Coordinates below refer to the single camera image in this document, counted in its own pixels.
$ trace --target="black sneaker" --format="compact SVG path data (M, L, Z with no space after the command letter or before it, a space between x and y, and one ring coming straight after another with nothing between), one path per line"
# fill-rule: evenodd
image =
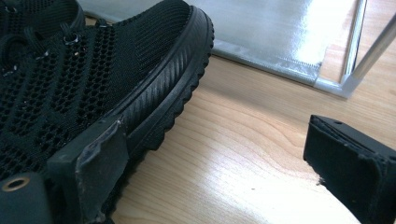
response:
M72 28L85 26L85 17L76 0L0 0L0 37L21 34L31 26L44 38L60 31L66 22Z
M11 207L2 204L9 191L36 183L23 184L34 172L55 223L101 222L198 86L213 27L202 10L165 0L113 25L62 29L42 41L32 28L1 40L0 210Z

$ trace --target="black plastic piece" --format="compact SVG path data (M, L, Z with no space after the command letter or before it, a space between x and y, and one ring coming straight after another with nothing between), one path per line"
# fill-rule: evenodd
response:
M312 116L304 159L361 223L396 218L396 151L346 124Z
M49 174L62 186L65 223L103 222L102 204L128 161L122 118L95 122L48 160Z
M0 223L52 223L50 204L40 174L24 173L0 182Z

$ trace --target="mesh upper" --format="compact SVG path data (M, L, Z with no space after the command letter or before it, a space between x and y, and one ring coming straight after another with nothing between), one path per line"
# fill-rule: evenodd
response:
M88 27L74 45L66 46L60 32L42 42L49 56L24 57L17 72L0 77L0 180L44 174L51 155L112 110L161 61L189 15L187 4L168 0L128 21Z
M60 30L59 23L71 23L78 15L75 0L5 0L7 7L15 7L16 13L6 12L0 3L0 36L21 34L26 26L34 27L44 37Z

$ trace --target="wood grain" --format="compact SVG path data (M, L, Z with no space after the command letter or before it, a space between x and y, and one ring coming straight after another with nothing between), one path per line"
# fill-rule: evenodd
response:
M368 1L360 58L395 11L395 1ZM328 48L328 76L342 66L342 45ZM212 57L162 146L129 179L115 222L357 222L303 160L307 123L339 119L396 148L395 58L393 43L345 100Z

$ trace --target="rubber sole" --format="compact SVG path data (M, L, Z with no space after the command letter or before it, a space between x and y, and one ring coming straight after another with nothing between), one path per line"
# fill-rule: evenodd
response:
M165 132L174 126L175 118L190 100L208 65L213 40L212 21L201 9L191 7L189 21L167 56L131 95L105 115L124 117L130 158L102 207L106 215L114 211L115 201L120 197L127 177L135 172L149 150L159 148ZM152 108L152 112L139 122L142 114L147 114Z

